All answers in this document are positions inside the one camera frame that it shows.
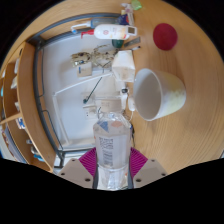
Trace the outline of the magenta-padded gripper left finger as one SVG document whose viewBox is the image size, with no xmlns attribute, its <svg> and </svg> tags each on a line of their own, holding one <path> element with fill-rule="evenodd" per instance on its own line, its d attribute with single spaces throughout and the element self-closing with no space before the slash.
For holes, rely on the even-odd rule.
<svg viewBox="0 0 224 224">
<path fill-rule="evenodd" d="M 71 158 L 58 176 L 83 188 L 96 189 L 98 185 L 96 149 L 90 149 L 79 159 Z"/>
</svg>

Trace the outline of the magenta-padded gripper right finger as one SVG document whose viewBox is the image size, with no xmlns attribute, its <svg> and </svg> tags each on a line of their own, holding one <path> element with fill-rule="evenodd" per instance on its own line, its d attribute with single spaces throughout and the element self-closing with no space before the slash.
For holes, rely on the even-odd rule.
<svg viewBox="0 0 224 224">
<path fill-rule="evenodd" d="M 167 172 L 156 159 L 147 159 L 137 149 L 131 149 L 128 171 L 129 189 L 141 188 L 166 175 Z"/>
</svg>

